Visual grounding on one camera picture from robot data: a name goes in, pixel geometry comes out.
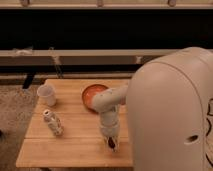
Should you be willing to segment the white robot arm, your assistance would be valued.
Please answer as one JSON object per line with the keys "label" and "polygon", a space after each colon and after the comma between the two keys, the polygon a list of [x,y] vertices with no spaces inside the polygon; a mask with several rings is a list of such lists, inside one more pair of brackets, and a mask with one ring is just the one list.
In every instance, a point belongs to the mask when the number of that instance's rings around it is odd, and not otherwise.
{"label": "white robot arm", "polygon": [[101,92],[102,118],[126,102],[134,171],[207,171],[213,52],[190,47],[146,63],[127,85]]}

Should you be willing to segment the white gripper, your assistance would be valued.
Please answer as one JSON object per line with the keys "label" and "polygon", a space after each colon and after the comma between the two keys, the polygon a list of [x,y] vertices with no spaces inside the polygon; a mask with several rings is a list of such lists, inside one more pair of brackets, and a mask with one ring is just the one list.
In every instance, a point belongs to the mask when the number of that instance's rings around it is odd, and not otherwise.
{"label": "white gripper", "polygon": [[114,152],[119,149],[119,130],[120,122],[117,112],[109,111],[100,114],[100,131],[103,135],[103,141],[106,145],[108,145],[109,137],[112,137]]}

